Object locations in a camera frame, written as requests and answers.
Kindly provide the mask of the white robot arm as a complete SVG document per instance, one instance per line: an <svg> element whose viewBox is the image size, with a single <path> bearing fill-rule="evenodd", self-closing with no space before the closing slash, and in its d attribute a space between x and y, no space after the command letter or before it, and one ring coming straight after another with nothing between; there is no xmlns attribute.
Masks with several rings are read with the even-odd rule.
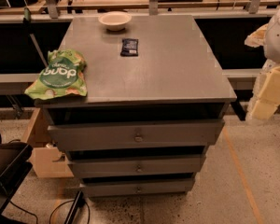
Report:
<svg viewBox="0 0 280 224"><path fill-rule="evenodd" d="M263 46L266 58L254 84L246 119L268 120L280 106L280 8L267 24L245 39L245 44L252 48Z"/></svg>

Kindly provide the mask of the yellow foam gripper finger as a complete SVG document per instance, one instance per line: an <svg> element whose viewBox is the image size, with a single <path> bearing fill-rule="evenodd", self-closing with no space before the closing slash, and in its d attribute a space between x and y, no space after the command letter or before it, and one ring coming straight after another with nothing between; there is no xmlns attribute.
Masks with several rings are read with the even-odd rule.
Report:
<svg viewBox="0 0 280 224"><path fill-rule="evenodd" d="M265 62L255 80L252 93L245 119L270 119L280 106L280 63L272 60Z"/></svg>

